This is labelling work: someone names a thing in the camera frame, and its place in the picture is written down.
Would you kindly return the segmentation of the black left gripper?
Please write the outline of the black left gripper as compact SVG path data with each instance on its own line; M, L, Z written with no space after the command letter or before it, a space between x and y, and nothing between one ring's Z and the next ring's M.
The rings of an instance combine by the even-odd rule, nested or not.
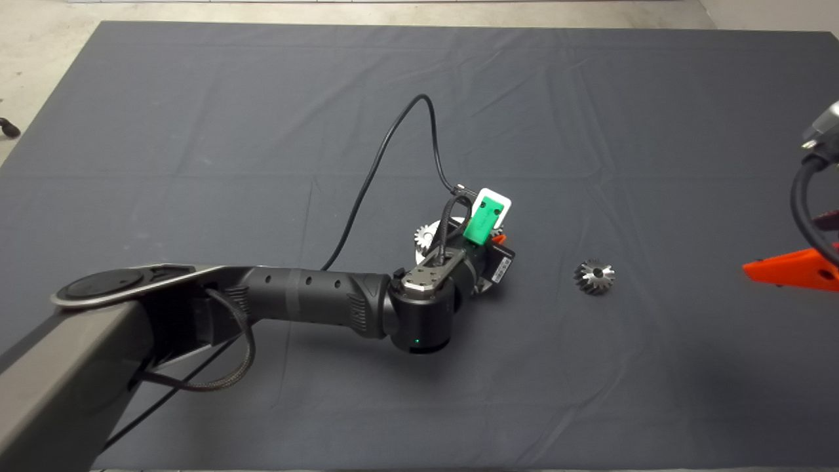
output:
M516 257L515 251L505 246L506 241L506 234L498 234L484 245L467 241L467 275L473 287L492 287L503 280Z

